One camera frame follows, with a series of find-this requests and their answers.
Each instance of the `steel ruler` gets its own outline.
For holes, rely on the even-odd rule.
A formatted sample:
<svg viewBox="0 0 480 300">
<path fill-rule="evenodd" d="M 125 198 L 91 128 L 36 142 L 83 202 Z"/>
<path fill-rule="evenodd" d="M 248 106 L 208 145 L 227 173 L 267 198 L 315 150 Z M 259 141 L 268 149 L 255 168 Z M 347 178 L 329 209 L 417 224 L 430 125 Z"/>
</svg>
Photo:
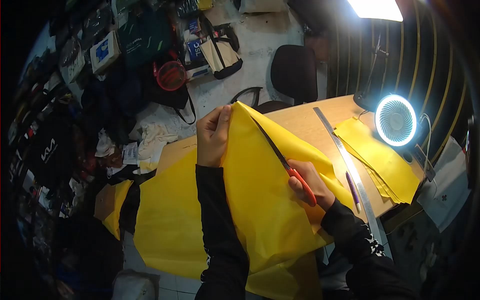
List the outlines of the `steel ruler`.
<svg viewBox="0 0 480 300">
<path fill-rule="evenodd" d="M 345 161 L 345 164 L 347 165 L 348 172 L 352 177 L 353 183 L 357 187 L 360 200 L 363 204 L 363 209 L 365 210 L 365 214 L 367 215 L 368 227 L 370 228 L 370 232 L 373 234 L 373 237 L 377 239 L 378 243 L 380 245 L 383 245 L 382 238 L 380 236 L 380 230 L 378 229 L 377 220 L 375 219 L 375 214 L 373 213 L 373 210 L 372 210 L 372 205 L 370 204 L 370 200 L 368 199 L 367 192 L 365 191 L 365 187 L 361 182 L 360 175 L 357 171 L 357 168 L 353 164 L 350 154 L 347 152 L 347 150 L 343 146 L 342 141 L 333 134 L 333 128 L 328 122 L 325 115 L 322 113 L 322 111 L 319 108 L 313 108 L 313 110 L 317 114 L 318 118 L 320 118 L 320 121 L 322 121 L 325 128 L 328 130 L 328 133 L 332 137 L 335 145 L 337 146 L 338 150 L 340 151 L 340 154 L 342 155 L 343 160 Z"/>
</svg>

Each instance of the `red circular object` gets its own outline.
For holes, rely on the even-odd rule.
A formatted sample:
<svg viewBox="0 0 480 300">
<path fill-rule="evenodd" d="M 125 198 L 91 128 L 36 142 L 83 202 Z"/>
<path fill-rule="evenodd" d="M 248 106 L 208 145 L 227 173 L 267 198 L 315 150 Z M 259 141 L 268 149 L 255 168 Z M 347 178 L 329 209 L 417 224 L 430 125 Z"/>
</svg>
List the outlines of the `red circular object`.
<svg viewBox="0 0 480 300">
<path fill-rule="evenodd" d="M 187 79 L 185 68 L 176 60 L 165 63 L 156 75 L 156 82 L 166 91 L 179 89 Z"/>
</svg>

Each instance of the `green bag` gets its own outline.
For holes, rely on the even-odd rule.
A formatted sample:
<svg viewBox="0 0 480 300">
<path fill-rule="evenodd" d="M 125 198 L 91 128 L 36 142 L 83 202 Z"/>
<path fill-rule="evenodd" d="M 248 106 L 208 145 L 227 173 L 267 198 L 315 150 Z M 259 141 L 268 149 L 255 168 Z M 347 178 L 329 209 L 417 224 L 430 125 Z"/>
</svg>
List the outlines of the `green bag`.
<svg viewBox="0 0 480 300">
<path fill-rule="evenodd" d="M 172 46 L 172 34 L 167 14 L 145 7 L 136 16 L 130 12 L 128 22 L 118 30 L 120 48 L 127 69 L 135 69 L 166 53 Z"/>
</svg>

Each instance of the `purple marker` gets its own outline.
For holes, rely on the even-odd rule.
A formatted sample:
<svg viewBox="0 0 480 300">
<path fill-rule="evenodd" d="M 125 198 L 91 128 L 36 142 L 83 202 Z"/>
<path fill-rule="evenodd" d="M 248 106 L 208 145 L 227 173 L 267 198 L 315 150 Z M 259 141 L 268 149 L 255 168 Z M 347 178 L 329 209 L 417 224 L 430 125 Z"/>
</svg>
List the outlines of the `purple marker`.
<svg viewBox="0 0 480 300">
<path fill-rule="evenodd" d="M 357 207 L 358 212 L 361 212 L 359 196 L 357 194 L 357 190 L 353 186 L 352 177 L 350 177 L 350 174 L 348 172 L 345 172 L 345 174 L 347 175 L 348 186 L 350 187 L 350 191 L 352 192 L 353 202 L 355 202 L 355 206 Z"/>
</svg>

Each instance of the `black sleeve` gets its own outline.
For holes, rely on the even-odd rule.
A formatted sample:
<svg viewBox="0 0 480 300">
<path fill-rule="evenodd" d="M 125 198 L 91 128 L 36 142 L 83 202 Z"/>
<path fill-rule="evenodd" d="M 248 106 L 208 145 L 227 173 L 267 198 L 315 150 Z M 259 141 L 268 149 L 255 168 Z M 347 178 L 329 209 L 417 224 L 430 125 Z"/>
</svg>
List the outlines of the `black sleeve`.
<svg viewBox="0 0 480 300">
<path fill-rule="evenodd" d="M 196 178 L 208 269 L 200 276 L 195 299 L 244 300 L 250 263 L 233 225 L 223 168 L 197 165 Z"/>
<path fill-rule="evenodd" d="M 401 279 L 368 226 L 339 200 L 335 199 L 326 212 L 322 227 L 333 236 L 335 248 L 353 265 L 346 280 L 358 299 L 419 299 Z"/>
</svg>

